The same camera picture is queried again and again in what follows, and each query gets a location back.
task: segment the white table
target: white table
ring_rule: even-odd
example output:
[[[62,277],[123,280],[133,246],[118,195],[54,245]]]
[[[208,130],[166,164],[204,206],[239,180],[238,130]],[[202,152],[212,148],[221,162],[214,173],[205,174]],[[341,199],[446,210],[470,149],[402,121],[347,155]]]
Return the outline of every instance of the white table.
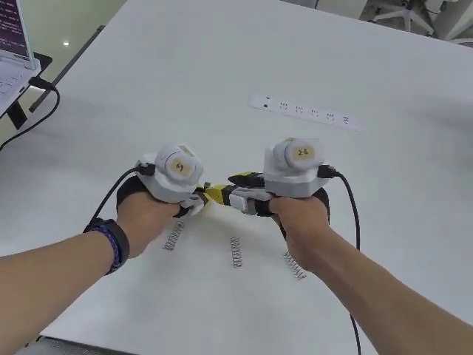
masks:
[[[472,63],[469,48],[278,1],[129,0],[60,83],[56,114],[0,154],[1,253],[78,233],[165,141],[188,143],[204,179],[224,183],[260,170],[282,138],[319,137],[353,187],[364,252],[473,322]],[[346,112],[364,131],[251,109],[262,93]],[[327,189],[333,227],[353,241],[344,187]],[[165,241],[44,335],[135,354],[355,354],[347,312],[315,277],[293,278],[269,220],[214,205],[173,252]]]

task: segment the laptop keyboard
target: laptop keyboard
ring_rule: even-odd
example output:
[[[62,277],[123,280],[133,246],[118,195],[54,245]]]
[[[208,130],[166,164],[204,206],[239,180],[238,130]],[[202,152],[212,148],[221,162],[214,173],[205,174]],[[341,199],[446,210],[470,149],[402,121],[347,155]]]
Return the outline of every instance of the laptop keyboard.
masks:
[[[22,71],[3,72],[3,70],[0,70],[0,97],[6,96],[11,90],[15,90],[22,78]]]

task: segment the electrical outlet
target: electrical outlet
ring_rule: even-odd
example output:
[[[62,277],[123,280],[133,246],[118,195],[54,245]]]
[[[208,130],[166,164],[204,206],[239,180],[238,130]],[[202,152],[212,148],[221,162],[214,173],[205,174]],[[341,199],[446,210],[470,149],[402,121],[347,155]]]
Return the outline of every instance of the electrical outlet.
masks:
[[[300,118],[302,120],[329,124],[331,126],[344,127],[353,131],[361,131],[361,125],[354,117],[340,115],[336,112],[317,109],[309,105],[300,105],[271,95],[253,95],[250,97],[250,106],[255,109],[281,113],[286,116]]]

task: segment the black cable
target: black cable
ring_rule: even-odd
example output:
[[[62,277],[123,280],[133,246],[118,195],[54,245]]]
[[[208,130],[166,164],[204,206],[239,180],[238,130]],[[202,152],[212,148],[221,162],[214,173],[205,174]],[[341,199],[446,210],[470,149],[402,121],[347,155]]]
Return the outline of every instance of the black cable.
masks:
[[[112,196],[112,194],[115,192],[115,190],[117,189],[117,187],[122,183],[123,180],[126,179],[126,177],[128,177],[128,175],[130,175],[131,173],[133,172],[137,172],[138,171],[138,166],[135,166],[134,168],[131,168],[131,169],[128,169],[126,170],[119,178],[117,181],[115,181],[115,183],[113,184],[112,188],[106,193],[105,197],[103,198],[102,202],[100,205],[98,205],[97,209],[95,210],[95,213],[94,215],[92,216],[92,218],[90,219],[90,222],[87,223],[87,226],[90,226],[94,220],[97,219],[98,215],[102,212],[102,209],[103,207],[105,206],[106,202],[109,200],[110,196]]]
[[[31,131],[32,129],[35,129],[37,126],[39,126],[40,124],[42,124],[43,122],[45,122],[45,120],[47,120],[49,117],[51,117],[54,112],[56,112],[56,110],[58,109],[59,107],[59,104],[61,103],[61,94],[59,93],[58,89],[56,89],[56,87],[54,85],[52,85],[51,83],[48,83],[47,81],[41,79],[41,78],[32,78],[30,80],[30,84],[33,85],[34,87],[39,87],[40,89],[47,89],[47,90],[51,90],[51,91],[54,91],[56,93],[56,103],[54,105],[54,107],[52,108],[52,110],[50,111],[50,113],[48,113],[47,115],[45,115],[41,120],[39,120],[38,122],[36,122],[35,124],[33,124],[32,126],[26,128],[24,131],[21,131],[20,133],[17,133],[16,135],[14,135],[13,137],[7,139],[1,146],[0,146],[0,152],[3,150],[4,147],[6,147],[9,143],[11,143],[12,141],[14,141],[15,139],[17,138],[20,138],[22,135],[28,133],[29,131]]]
[[[97,210],[95,211],[94,215],[90,219],[90,222],[87,224],[87,227],[90,226],[98,217],[98,215],[102,212],[103,207],[105,206],[106,202],[109,200],[110,196],[115,192],[117,187],[126,179],[128,175],[133,172],[139,172],[142,175],[152,176],[154,171],[156,170],[156,166],[154,164],[140,164],[135,166],[134,168],[126,170],[113,184],[112,188],[106,193],[105,197],[103,198],[100,205],[98,205]]]
[[[355,233],[356,233],[356,249],[360,250],[361,248],[361,237],[360,237],[360,218],[358,216],[358,209],[356,208],[355,198],[353,197],[353,191],[348,183],[346,177],[338,172],[335,168],[330,165],[321,165],[319,170],[317,171],[317,177],[325,178],[325,179],[332,179],[332,178],[340,178],[345,185],[345,188],[348,192],[348,197],[350,198],[350,203],[352,205],[353,210],[353,217],[355,218]],[[356,350],[358,351],[358,355],[361,355],[361,342],[360,342],[360,334],[358,332],[358,326],[356,325],[355,318],[353,318],[352,314],[350,314],[350,321],[352,323],[353,332],[355,333],[355,340],[356,340]]]
[[[345,185],[345,187],[347,188],[348,197],[350,198],[350,203],[352,205],[353,217],[355,218],[356,248],[360,250],[360,247],[361,247],[360,218],[358,216],[358,209],[356,208],[356,203],[355,203],[355,198],[353,197],[352,188],[350,187],[348,180],[342,173],[336,172],[335,176],[340,178],[341,181],[343,181],[343,184]]]

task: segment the coil spring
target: coil spring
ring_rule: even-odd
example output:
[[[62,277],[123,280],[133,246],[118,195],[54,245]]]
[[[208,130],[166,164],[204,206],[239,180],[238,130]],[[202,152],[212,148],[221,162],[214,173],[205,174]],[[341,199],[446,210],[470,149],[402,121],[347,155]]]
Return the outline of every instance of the coil spring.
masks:
[[[241,268],[243,266],[242,249],[240,248],[238,237],[230,238],[230,247],[231,259],[233,261],[234,268]]]
[[[289,251],[286,251],[282,257],[297,280],[302,280],[307,277],[305,270],[299,266],[299,264],[294,260],[293,256],[289,254]]]
[[[169,250],[169,251],[174,250],[174,248],[176,247],[177,240],[179,239],[179,236],[185,226],[186,225],[180,221],[176,222],[176,224],[174,225],[174,228],[172,229],[171,233],[168,236],[168,240],[166,241],[166,244],[164,244],[163,249]]]

